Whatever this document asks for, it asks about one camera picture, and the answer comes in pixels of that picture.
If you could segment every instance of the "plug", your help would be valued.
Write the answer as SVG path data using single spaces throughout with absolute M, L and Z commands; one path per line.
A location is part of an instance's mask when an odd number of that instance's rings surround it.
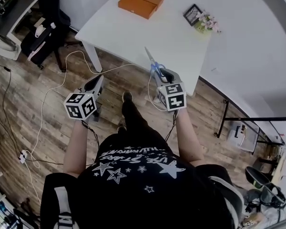
M 19 158 L 18 158 L 20 163 L 24 164 L 25 159 L 27 158 L 27 156 L 28 156 L 27 151 L 23 149 L 22 152 L 20 153 Z

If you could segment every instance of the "star print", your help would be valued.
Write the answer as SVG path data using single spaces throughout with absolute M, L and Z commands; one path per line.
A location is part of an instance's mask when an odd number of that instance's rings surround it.
M 146 190 L 148 193 L 154 192 L 153 187 L 149 187 L 149 186 L 146 186 L 146 188 L 144 188 L 144 190 Z
M 108 170 L 108 172 L 110 173 L 110 176 L 108 177 L 107 181 L 114 180 L 117 184 L 120 183 L 120 178 L 126 177 L 126 175 L 121 173 L 121 168 L 117 169 L 116 171 Z
M 100 162 L 100 166 L 94 168 L 92 171 L 94 171 L 94 170 L 100 170 L 101 176 L 103 176 L 103 174 L 104 174 L 104 172 L 105 172 L 106 169 L 113 168 L 113 167 L 110 166 L 109 164 L 110 164 L 110 162 L 107 163 L 107 164 L 103 164 L 103 163 Z
M 168 165 L 162 163 L 157 163 L 157 164 L 163 168 L 163 170 L 160 171 L 160 173 L 168 173 L 174 179 L 177 178 L 177 172 L 185 171 L 184 168 L 176 167 L 177 162 L 175 160 L 169 163 Z
M 141 171 L 141 173 L 143 173 L 144 171 L 146 171 L 147 169 L 145 169 L 145 166 L 140 166 L 138 171 Z

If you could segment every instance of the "cardboard box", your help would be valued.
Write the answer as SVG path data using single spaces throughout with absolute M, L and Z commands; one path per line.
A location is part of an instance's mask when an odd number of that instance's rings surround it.
M 163 0 L 120 0 L 118 6 L 149 19 L 162 3 Z

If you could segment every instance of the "black chair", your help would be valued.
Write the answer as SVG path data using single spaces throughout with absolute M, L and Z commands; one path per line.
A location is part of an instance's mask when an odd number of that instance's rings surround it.
M 39 0 L 39 8 L 45 21 L 42 23 L 45 30 L 36 38 L 36 29 L 30 26 L 30 33 L 26 35 L 21 43 L 22 52 L 29 57 L 32 51 L 36 51 L 44 42 L 45 44 L 31 58 L 41 70 L 42 62 L 54 52 L 57 64 L 62 72 L 66 72 L 63 67 L 58 49 L 62 46 L 82 44 L 81 42 L 65 42 L 65 38 L 70 31 L 70 18 L 60 10 L 59 0 Z

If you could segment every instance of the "black t-shirt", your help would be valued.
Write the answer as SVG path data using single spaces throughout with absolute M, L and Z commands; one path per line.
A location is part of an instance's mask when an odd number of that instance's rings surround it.
M 221 166 L 193 167 L 167 148 L 111 144 L 78 178 L 46 177 L 41 228 L 52 229 L 60 205 L 56 187 L 65 187 L 72 220 L 79 228 L 184 225 L 235 228 L 226 198 L 208 177 L 231 179 Z

